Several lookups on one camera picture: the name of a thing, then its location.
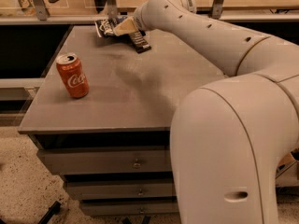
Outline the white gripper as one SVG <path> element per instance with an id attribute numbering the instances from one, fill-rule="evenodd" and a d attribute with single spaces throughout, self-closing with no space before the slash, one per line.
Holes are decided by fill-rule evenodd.
<path id="1" fill-rule="evenodd" d="M 145 7 L 146 7 L 145 3 L 143 3 L 141 6 L 137 7 L 133 14 L 134 18 L 120 17 L 120 18 L 113 19 L 114 34 L 116 36 L 128 35 L 130 33 L 136 32 L 137 27 L 141 31 L 151 31 L 152 28 L 144 22 L 143 17 L 142 17 L 143 10 Z"/>

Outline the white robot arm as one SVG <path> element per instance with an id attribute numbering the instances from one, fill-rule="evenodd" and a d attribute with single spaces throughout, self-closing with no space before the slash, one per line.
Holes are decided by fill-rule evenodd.
<path id="1" fill-rule="evenodd" d="M 171 33 L 225 75 L 186 96 L 172 119 L 182 224 L 278 224 L 278 163 L 298 144 L 299 46 L 196 14 L 194 0 L 149 0 L 143 31 Z"/>

